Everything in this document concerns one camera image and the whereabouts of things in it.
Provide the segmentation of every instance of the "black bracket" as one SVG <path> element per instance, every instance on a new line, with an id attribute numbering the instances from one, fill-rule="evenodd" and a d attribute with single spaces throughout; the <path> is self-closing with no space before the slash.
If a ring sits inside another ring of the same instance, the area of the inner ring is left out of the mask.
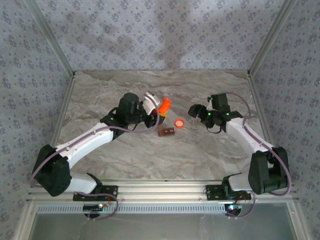
<path id="1" fill-rule="evenodd" d="M 103 185 L 100 192 L 97 194 L 110 194 L 115 197 L 118 196 L 118 186 L 116 185 Z M 107 196 L 84 196 L 77 192 L 73 194 L 73 201 L 75 202 L 115 202 L 112 197 Z"/>
<path id="2" fill-rule="evenodd" d="M 246 191 L 235 191 L 226 195 L 225 188 L 222 185 L 206 185 L 205 194 L 208 201 L 251 200 L 250 193 L 247 193 Z"/>

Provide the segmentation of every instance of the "marble table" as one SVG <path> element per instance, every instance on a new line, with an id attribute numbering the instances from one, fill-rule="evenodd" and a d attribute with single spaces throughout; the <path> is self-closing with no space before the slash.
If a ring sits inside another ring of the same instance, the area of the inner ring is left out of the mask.
<path id="1" fill-rule="evenodd" d="M 249 103 L 254 116 L 249 125 L 263 136 L 258 113 L 245 76 L 224 71 L 85 71 L 77 72 L 58 143 L 65 143 L 92 128 L 128 92 L 143 99 L 147 91 L 169 97 L 172 107 L 166 119 L 184 119 L 174 136 L 125 133 L 79 161 L 72 170 L 103 179 L 212 179 L 241 172 L 250 159 L 226 133 L 212 134 L 190 118 L 193 104 L 207 105 L 210 94 L 236 92 Z M 248 114 L 245 104 L 228 95 L 232 110 Z M 145 129 L 142 123 L 137 130 Z"/>

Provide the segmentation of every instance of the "small orange object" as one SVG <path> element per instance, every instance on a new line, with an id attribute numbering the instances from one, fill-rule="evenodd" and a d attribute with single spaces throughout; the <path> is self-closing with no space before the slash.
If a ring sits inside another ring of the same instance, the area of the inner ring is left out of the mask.
<path id="1" fill-rule="evenodd" d="M 182 129 L 185 125 L 185 121 L 183 121 L 181 118 L 178 118 L 177 120 L 175 120 L 174 125 L 178 128 L 178 129 Z"/>
<path id="2" fill-rule="evenodd" d="M 165 114 L 171 108 L 171 100 L 168 97 L 162 99 L 162 105 L 159 107 L 159 113 Z"/>

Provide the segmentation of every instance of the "glass panel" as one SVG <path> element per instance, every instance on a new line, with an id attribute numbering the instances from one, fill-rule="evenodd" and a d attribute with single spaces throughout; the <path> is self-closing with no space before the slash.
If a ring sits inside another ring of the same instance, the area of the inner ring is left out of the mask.
<path id="1" fill-rule="evenodd" d="M 247 211 L 250 205 L 243 208 Z M 29 240 L 294 240 L 287 205 L 256 204 L 243 219 L 223 214 L 37 214 Z"/>

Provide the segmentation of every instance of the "floral pattern wall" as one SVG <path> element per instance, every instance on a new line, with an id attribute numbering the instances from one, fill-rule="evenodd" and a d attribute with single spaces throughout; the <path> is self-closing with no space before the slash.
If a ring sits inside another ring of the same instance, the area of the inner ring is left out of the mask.
<path id="1" fill-rule="evenodd" d="M 0 9 L 0 239 L 8 240 L 70 77 L 23 1 L 1 0 Z"/>
<path id="2" fill-rule="evenodd" d="M 246 70 L 284 0 L 37 1 L 74 70 Z"/>
<path id="3" fill-rule="evenodd" d="M 298 1 L 254 76 L 314 239 L 320 239 L 320 2 Z"/>

